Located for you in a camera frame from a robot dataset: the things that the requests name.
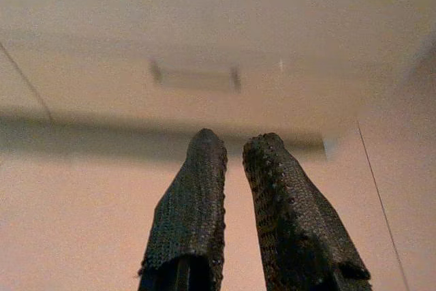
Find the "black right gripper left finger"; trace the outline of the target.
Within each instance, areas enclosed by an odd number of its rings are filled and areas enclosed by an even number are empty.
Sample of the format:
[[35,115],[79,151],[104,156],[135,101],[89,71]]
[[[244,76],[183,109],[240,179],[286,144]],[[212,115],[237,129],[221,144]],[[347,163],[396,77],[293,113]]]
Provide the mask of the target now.
[[227,151],[203,128],[155,207],[138,291],[220,291]]

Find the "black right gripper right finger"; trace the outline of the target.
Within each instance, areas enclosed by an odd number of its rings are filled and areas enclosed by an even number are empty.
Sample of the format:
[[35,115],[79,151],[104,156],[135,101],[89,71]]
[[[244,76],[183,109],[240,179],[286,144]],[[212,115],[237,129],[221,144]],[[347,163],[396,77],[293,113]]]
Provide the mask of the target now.
[[267,291],[371,291],[338,213],[276,133],[250,138],[243,166]]

